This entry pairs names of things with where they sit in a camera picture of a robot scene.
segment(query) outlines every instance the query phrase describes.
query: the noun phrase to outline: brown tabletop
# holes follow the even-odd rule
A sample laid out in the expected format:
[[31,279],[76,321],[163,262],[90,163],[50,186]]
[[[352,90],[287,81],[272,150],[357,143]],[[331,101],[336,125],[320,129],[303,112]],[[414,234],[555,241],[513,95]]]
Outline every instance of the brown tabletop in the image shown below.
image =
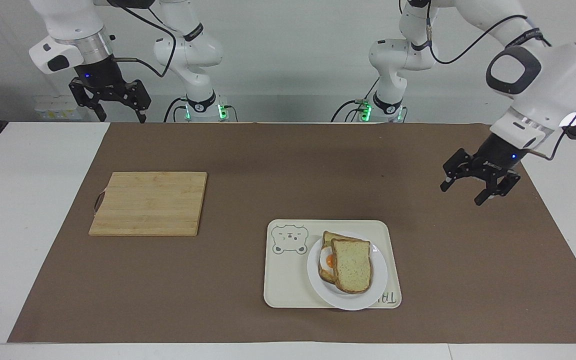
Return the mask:
[[[576,259],[528,175],[439,190],[486,125],[113,123],[10,342],[576,343]],[[91,237],[112,172],[206,171],[197,237]],[[274,219],[386,223],[402,305],[272,309]]]

